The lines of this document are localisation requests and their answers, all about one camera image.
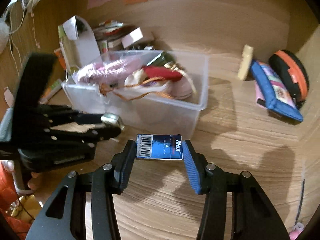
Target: red object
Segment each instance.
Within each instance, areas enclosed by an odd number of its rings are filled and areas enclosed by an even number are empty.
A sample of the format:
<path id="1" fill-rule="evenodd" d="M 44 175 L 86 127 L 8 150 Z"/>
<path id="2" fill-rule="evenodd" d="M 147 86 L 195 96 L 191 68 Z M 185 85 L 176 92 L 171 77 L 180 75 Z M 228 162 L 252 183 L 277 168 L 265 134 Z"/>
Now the red object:
<path id="1" fill-rule="evenodd" d="M 24 240 L 27 235 L 24 232 L 29 231 L 31 224 L 11 217 L 4 212 L 10 207 L 11 203 L 17 199 L 18 195 L 13 184 L 12 175 L 4 170 L 4 167 L 0 162 L 0 212 L 15 233 L 23 233 L 18 234 L 18 236 L 21 240 Z"/>
<path id="2" fill-rule="evenodd" d="M 179 81 L 183 76 L 177 71 L 172 71 L 166 67 L 158 66 L 144 66 L 142 67 L 148 78 L 159 77 L 159 80 L 171 80 L 173 82 Z"/>

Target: blue pouch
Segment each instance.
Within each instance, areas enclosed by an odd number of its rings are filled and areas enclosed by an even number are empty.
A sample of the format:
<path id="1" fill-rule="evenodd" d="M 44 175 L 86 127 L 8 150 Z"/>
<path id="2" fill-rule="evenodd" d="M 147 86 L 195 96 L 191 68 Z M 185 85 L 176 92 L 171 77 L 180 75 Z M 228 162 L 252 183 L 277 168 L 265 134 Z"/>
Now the blue pouch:
<path id="1" fill-rule="evenodd" d="M 303 116 L 273 69 L 268 64 L 257 61 L 252 61 L 250 69 L 265 98 L 266 108 L 302 122 Z"/>

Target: yellow object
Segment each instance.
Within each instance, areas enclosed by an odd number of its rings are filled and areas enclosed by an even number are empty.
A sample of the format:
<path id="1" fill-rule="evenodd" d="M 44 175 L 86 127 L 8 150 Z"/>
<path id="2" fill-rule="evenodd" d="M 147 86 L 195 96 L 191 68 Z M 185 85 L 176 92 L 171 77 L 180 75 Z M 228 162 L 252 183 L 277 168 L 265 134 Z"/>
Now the yellow object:
<path id="1" fill-rule="evenodd" d="M 33 218 L 36 218 L 40 211 L 41 206 L 34 195 L 24 196 L 20 197 L 20 203 L 14 208 L 11 216 L 24 222 L 32 223 Z"/>
<path id="2" fill-rule="evenodd" d="M 251 61 L 253 57 L 253 47 L 245 45 L 242 52 L 242 60 L 238 71 L 238 78 L 245 80 L 248 76 Z"/>

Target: barcode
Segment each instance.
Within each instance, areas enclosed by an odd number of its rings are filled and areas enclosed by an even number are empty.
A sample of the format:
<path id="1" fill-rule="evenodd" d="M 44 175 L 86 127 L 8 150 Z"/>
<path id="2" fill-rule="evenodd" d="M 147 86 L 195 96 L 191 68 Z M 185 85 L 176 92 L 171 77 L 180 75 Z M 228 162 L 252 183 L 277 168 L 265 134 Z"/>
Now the barcode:
<path id="1" fill-rule="evenodd" d="M 138 157 L 151 157 L 153 135 L 140 135 L 137 145 Z"/>

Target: max logo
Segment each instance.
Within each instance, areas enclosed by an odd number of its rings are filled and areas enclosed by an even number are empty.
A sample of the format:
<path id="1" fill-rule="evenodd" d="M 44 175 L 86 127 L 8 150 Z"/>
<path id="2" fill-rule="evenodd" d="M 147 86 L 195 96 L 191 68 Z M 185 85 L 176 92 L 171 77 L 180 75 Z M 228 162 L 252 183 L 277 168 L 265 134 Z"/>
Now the max logo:
<path id="1" fill-rule="evenodd" d="M 176 152 L 180 152 L 181 141 L 176 140 Z"/>

